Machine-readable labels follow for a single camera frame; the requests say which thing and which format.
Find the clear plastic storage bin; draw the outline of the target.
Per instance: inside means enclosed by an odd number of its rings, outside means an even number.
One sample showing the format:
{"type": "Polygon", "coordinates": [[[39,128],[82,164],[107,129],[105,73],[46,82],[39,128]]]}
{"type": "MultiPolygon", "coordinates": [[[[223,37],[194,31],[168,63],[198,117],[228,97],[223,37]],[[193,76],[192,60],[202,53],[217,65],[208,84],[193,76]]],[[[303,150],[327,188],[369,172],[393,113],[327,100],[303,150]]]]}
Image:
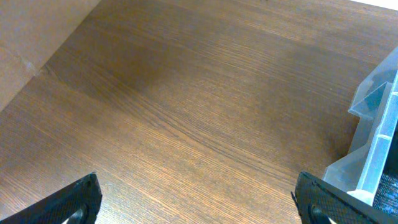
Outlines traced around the clear plastic storage bin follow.
{"type": "Polygon", "coordinates": [[[348,112],[359,117],[348,154],[322,180],[371,206],[397,129],[397,49],[358,85],[348,112]]]}

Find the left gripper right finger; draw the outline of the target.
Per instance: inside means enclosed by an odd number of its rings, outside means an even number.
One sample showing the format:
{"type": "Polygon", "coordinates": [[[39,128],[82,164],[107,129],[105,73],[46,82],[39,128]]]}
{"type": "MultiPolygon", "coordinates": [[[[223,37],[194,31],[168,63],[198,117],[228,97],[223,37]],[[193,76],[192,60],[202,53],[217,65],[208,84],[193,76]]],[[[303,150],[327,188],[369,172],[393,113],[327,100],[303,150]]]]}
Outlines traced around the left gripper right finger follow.
{"type": "Polygon", "coordinates": [[[397,223],[388,215],[302,171],[291,193],[302,223],[397,223]]]}

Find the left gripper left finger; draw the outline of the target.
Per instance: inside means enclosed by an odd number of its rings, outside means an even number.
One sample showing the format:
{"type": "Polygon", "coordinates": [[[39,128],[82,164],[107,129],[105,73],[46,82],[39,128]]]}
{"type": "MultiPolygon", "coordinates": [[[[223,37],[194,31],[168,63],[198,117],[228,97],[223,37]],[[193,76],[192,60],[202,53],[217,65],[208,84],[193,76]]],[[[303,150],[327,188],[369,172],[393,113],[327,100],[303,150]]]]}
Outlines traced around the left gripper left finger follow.
{"type": "Polygon", "coordinates": [[[94,223],[101,201],[100,184],[92,172],[1,223],[94,223]]]}

